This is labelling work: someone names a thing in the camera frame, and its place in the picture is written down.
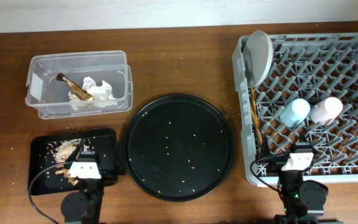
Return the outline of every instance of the black round tray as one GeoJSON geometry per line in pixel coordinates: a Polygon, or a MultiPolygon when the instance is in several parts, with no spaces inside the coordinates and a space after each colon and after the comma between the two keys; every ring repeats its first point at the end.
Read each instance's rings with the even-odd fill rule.
{"type": "Polygon", "coordinates": [[[172,202],[214,190],[233,156],[224,116],[189,95],[164,96],[147,104],[130,121],[124,140],[125,165],[136,184],[172,202]]]}

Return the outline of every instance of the white wall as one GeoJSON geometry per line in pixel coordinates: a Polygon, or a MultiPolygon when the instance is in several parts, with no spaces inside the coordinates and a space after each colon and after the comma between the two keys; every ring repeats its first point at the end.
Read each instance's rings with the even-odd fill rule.
{"type": "Polygon", "coordinates": [[[358,20],[358,0],[0,0],[0,32],[358,20]]]}

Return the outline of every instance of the wooden table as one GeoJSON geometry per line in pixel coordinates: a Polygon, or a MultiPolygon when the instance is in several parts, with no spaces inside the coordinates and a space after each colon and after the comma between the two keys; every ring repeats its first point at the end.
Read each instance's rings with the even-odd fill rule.
{"type": "MultiPolygon", "coordinates": [[[[185,203],[146,194],[129,175],[105,188],[101,222],[218,223],[273,218],[283,213],[276,192],[245,178],[241,117],[231,56],[242,35],[358,32],[358,22],[266,24],[177,29],[90,30],[0,34],[0,223],[48,223],[27,198],[30,142],[67,128],[109,127],[122,138],[125,124],[151,99],[187,93],[212,103],[229,121],[236,157],[227,179],[209,195],[185,203]],[[132,69],[134,107],[130,112],[83,118],[41,120],[24,103],[29,63],[35,55],[123,50],[132,69]]],[[[358,222],[358,184],[329,184],[324,218],[358,222]]],[[[42,211],[63,221],[66,193],[34,197],[42,211]]]]}

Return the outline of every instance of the clear plastic container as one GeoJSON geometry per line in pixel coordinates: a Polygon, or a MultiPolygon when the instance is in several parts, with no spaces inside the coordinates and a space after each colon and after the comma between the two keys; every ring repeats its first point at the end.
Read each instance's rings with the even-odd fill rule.
{"type": "Polygon", "coordinates": [[[27,86],[25,103],[37,109],[42,119],[117,113],[132,108],[131,70],[120,50],[35,56],[27,86]],[[70,102],[70,88],[56,80],[60,72],[79,86],[85,77],[91,77],[97,86],[104,80],[112,86],[115,99],[70,102]]]}

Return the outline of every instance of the dish rack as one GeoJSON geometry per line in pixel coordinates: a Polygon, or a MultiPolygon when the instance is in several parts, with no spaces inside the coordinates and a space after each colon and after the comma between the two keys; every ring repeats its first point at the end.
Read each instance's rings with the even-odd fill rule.
{"type": "MultiPolygon", "coordinates": [[[[358,33],[270,35],[272,66],[264,82],[254,87],[254,99],[244,77],[242,50],[248,37],[239,39],[232,56],[247,180],[264,186],[249,167],[261,145],[251,117],[250,101],[255,100],[260,133],[267,136],[272,154],[288,151],[304,134],[319,152],[313,167],[305,172],[305,180],[358,182],[358,33]],[[329,96],[339,98],[344,109],[331,124],[315,124],[310,115],[317,103],[329,96]],[[296,98],[307,100],[311,111],[302,123],[289,128],[278,116],[296,98]]],[[[278,177],[267,175],[266,164],[253,169],[267,183],[277,183],[278,177]]]]}

